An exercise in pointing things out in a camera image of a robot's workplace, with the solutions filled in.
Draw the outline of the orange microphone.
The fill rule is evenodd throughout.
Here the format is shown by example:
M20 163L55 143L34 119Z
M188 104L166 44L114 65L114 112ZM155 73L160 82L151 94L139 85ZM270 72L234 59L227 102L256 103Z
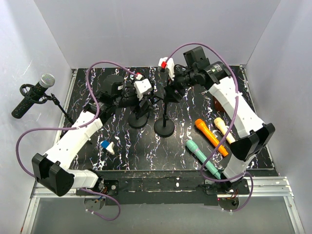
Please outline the orange microphone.
M204 136L213 146L216 147L219 144L219 140L214 136L214 134L210 131L210 129L207 127L206 123L202 119L197 119L195 121L195 126L199 131L204 134ZM224 157L229 154L223 145L219 146L218 152L221 153Z

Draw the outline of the black round-base stand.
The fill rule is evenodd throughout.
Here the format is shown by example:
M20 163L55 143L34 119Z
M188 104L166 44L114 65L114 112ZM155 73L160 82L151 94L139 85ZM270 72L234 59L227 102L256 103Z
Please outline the black round-base stand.
M154 124L154 132L160 137L170 137L175 131L174 122L169 119L167 115L168 95L166 94L163 99L164 111L162 118L159 118Z
M153 110L149 100L140 101L138 104L130 107L131 113L128 117L129 125L134 129L143 128L148 121L150 112Z

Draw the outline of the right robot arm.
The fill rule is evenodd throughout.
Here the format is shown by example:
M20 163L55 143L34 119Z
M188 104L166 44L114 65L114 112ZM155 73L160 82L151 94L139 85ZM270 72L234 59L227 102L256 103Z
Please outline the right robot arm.
M233 193L238 188L247 166L267 145L275 132L272 123L265 123L250 108L238 90L234 72L223 58L210 63L205 56L205 45L196 43L195 48L183 54L187 66L183 72L175 71L172 56L161 58L158 65L169 73L171 82L166 86L170 95L187 87L200 85L221 104L231 122L224 136L235 128L239 138L230 144L230 160L218 181L223 192Z

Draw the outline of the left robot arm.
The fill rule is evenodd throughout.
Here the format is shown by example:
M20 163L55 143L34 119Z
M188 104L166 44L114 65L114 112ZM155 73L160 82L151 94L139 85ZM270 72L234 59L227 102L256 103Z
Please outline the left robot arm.
M138 75L130 84L118 75L104 79L101 90L95 93L96 100L90 101L80 113L73 130L64 136L43 155L32 158L35 180L57 196L63 196L70 189L87 188L93 195L105 190L104 178L93 169L71 170L70 165L80 149L91 136L116 113L117 108L131 109L128 123L132 128L142 128L151 111L149 98L153 86L148 78Z

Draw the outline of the cream wooden microphone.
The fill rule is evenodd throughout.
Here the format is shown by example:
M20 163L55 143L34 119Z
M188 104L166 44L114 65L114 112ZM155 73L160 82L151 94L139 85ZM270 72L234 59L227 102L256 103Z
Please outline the cream wooden microphone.
M225 135L227 130L228 130L228 127L226 126L225 122L223 119L221 119L220 117L217 117L215 120L214 120L214 124L215 126L219 129L219 131ZM229 144L232 144L235 142L235 138L233 137L233 135L231 133L228 133L227 136L226 136L226 140L228 141Z

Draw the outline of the mint green toy microphone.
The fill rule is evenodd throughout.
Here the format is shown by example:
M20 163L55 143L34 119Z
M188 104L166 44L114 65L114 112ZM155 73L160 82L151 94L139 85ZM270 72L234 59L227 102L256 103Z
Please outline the mint green toy microphone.
M207 157L202 153L198 145L194 141L188 140L186 142L186 147L197 157L197 159L202 163L202 165L204 165L204 162L206 161ZM221 179L221 175L218 172L218 169L210 161L206 162L205 167L215 178Z

